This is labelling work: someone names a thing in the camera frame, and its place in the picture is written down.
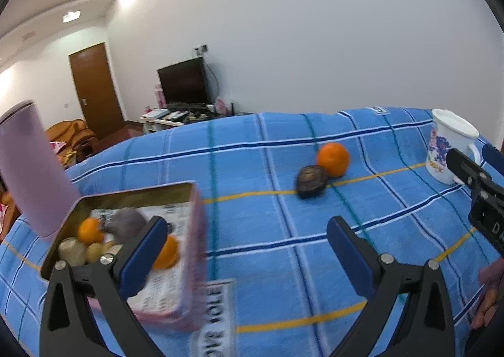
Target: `wall outlet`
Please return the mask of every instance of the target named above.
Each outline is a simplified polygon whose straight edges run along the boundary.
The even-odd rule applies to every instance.
[[[203,44],[199,47],[196,47],[194,51],[196,52],[196,57],[203,57],[204,53],[208,53],[208,46],[206,44]]]

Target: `purple fruit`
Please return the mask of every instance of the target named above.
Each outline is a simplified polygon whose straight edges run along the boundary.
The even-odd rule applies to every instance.
[[[135,208],[122,208],[102,225],[102,231],[113,234],[115,243],[121,245],[139,234],[146,222]]]

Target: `open tin box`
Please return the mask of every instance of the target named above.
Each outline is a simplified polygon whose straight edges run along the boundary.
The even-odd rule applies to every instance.
[[[42,279],[49,281],[54,264],[60,259],[62,240],[77,235],[80,223],[104,210],[137,208],[140,213],[156,212],[172,223],[179,241],[180,259],[170,269],[151,271],[145,287],[128,299],[137,318],[159,323],[163,328],[179,331],[199,330],[205,312],[206,219],[203,202],[191,181],[158,187],[132,189],[115,193],[86,196],[70,210],[40,269]],[[89,298],[90,306],[100,310],[99,303]]]

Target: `floor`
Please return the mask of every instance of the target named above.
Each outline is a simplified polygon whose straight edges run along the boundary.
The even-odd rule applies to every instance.
[[[94,152],[97,154],[98,152],[119,144],[120,142],[141,135],[143,135],[141,124],[126,124],[119,131],[100,139],[96,144]]]

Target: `blue checkered bedsheet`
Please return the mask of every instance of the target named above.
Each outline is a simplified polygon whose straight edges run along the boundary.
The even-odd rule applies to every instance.
[[[458,355],[469,331],[468,312],[480,286],[477,273],[496,251],[479,233],[467,233],[467,188],[434,180],[423,165],[432,117],[419,109],[389,108],[406,168],[384,116],[371,109],[307,114],[319,144],[338,141],[351,155],[338,191],[367,228],[379,252],[423,264],[438,257],[455,320]],[[315,148],[305,117],[264,113],[184,126],[141,136],[66,171],[82,195],[196,180],[212,217],[215,159],[219,279],[234,278],[236,349],[241,357],[324,357],[339,343],[363,304],[329,247],[327,221],[342,215],[359,234],[348,208],[332,190],[302,201],[292,191]],[[485,140],[479,139],[481,148]],[[490,166],[495,180],[504,183]],[[416,171],[434,193],[412,173]],[[440,195],[449,199],[462,214]],[[209,250],[212,240],[209,235]],[[38,355],[46,283],[38,276],[48,245],[21,217],[0,246],[0,313],[14,336]],[[400,315],[396,304],[375,354],[384,350]],[[98,324],[111,350],[123,355],[109,328]],[[189,355],[188,335],[151,330],[169,356]]]

